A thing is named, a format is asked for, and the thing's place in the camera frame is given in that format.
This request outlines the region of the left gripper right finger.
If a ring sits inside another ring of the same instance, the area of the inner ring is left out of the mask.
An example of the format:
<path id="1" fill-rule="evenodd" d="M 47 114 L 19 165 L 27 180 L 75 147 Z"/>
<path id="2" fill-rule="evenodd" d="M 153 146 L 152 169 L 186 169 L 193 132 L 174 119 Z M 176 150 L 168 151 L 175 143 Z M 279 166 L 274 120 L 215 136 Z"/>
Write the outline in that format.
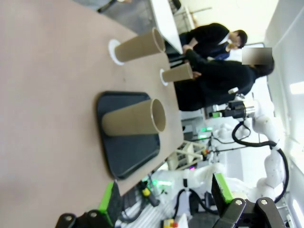
<path id="1" fill-rule="evenodd" d="M 255 203 L 235 198 L 221 173 L 212 177 L 211 193 L 218 209 L 219 219 L 215 228 L 284 228 L 285 223 L 269 197 Z"/>

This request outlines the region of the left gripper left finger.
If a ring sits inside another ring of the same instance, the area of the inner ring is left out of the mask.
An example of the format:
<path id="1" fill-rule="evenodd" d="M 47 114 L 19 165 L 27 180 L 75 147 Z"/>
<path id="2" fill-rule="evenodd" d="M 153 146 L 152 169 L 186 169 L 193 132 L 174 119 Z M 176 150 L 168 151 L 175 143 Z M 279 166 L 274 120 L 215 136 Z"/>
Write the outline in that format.
<path id="1" fill-rule="evenodd" d="M 122 212 L 122 197 L 116 181 L 106 187 L 97 209 L 85 212 L 77 217 L 72 213 L 62 214 L 56 228 L 113 228 Z"/>

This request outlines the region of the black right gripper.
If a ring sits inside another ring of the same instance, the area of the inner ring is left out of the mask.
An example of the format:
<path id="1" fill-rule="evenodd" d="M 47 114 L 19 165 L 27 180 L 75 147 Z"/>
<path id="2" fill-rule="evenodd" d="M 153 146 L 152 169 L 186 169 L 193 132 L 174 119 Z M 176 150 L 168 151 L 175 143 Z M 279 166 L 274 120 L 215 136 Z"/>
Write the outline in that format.
<path id="1" fill-rule="evenodd" d="M 212 113 L 213 118 L 233 117 L 234 119 L 245 118 L 246 108 L 243 101 L 229 101 L 224 111 L 216 111 Z"/>

